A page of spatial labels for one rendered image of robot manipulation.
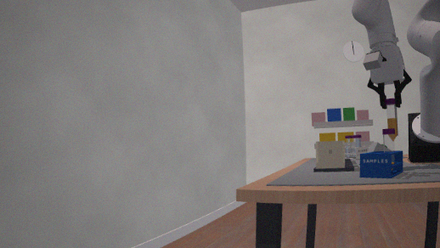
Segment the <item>blue tube rack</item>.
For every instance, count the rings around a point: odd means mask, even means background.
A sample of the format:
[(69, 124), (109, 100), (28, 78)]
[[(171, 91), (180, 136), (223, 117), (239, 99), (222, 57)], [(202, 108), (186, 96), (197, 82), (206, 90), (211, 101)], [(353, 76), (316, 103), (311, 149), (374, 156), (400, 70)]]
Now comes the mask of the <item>blue tube rack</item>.
[[(384, 151), (371, 153), (373, 152), (360, 154), (361, 178), (393, 178), (403, 172), (402, 150), (386, 154)], [(392, 164), (392, 155), (395, 155), (394, 164)]]

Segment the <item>white tube rack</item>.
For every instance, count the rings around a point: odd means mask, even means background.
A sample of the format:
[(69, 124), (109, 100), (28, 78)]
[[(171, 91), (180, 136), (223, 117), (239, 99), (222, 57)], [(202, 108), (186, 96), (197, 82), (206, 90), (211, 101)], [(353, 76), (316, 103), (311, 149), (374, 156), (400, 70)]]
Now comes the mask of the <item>white tube rack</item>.
[[(360, 160), (360, 154), (364, 154), (367, 153), (369, 150), (369, 147), (345, 147), (345, 151), (346, 149), (351, 149), (351, 153), (346, 153), (345, 152), (345, 157), (347, 157), (347, 155), (350, 155), (350, 158), (345, 158), (345, 159), (351, 159), (351, 160)], [(352, 153), (352, 149), (356, 149), (356, 154)], [(355, 157), (353, 157), (353, 155), (356, 155)]]

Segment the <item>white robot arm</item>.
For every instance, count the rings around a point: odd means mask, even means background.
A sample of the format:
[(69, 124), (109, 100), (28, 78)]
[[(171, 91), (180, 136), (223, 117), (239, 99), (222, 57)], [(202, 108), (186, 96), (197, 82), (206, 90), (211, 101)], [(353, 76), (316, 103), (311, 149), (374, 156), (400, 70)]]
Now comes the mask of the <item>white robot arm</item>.
[[(391, 43), (397, 45), (388, 0), (354, 0), (353, 18), (364, 25), (369, 47)], [(407, 30), (409, 45), (430, 58), (432, 64), (420, 72), (420, 115), (412, 123), (416, 137), (429, 143), (440, 143), (440, 0), (426, 0)], [(365, 55), (366, 70), (381, 68), (381, 51)], [(430, 68), (431, 67), (431, 68)]]

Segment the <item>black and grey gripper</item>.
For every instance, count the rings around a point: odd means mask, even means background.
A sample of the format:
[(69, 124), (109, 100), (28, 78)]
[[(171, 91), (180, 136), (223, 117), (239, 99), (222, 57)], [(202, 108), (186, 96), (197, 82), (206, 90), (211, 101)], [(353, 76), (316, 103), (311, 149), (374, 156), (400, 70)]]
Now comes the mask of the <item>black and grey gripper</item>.
[[(396, 89), (394, 93), (395, 106), (400, 108), (402, 104), (401, 92), (412, 79), (405, 70), (403, 56), (398, 46), (391, 43), (384, 43), (374, 46), (370, 52), (372, 53), (379, 50), (382, 56), (386, 58), (386, 61), (382, 62), (381, 68), (370, 70), (370, 79), (367, 87), (374, 89), (380, 94), (382, 109), (386, 109), (384, 87), (385, 85), (394, 84)], [(378, 85), (378, 87), (374, 86), (374, 84)]]

